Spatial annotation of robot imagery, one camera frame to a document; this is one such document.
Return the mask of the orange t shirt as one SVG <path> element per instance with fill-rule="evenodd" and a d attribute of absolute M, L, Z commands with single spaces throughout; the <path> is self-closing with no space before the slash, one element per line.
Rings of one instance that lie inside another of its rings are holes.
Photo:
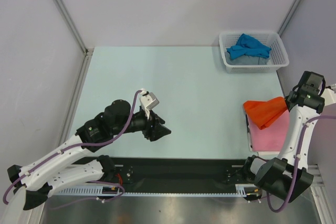
<path fill-rule="evenodd" d="M 276 97 L 269 101 L 249 100 L 243 104 L 243 108 L 260 130 L 270 127 L 287 111 L 287 105 L 283 97 Z"/>

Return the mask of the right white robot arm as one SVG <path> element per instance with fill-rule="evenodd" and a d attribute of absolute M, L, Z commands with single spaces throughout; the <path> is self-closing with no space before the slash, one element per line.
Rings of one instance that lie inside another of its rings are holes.
<path fill-rule="evenodd" d="M 289 130 L 279 155 L 270 160 L 248 157 L 242 169 L 243 179 L 275 196 L 286 205 L 295 200 L 313 182 L 307 172 L 307 156 L 314 122 L 322 113 L 325 99 L 324 76 L 305 71 L 298 84 L 285 97 L 289 111 Z"/>

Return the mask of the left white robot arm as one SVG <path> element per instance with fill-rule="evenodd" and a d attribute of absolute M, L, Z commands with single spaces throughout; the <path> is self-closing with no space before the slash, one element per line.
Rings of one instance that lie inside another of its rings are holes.
<path fill-rule="evenodd" d="M 122 191 L 120 175 L 107 155 L 100 155 L 80 167 L 68 166 L 112 144 L 125 133 L 141 132 L 151 142 L 171 134 L 165 121 L 152 110 L 158 101 L 152 101 L 148 95 L 140 99 L 139 112 L 134 111 L 135 104 L 115 100 L 43 158 L 27 166 L 8 168 L 11 189 L 15 194 L 23 192 L 23 210 L 34 209 L 55 193 L 81 183 L 116 183 L 114 188 Z"/>

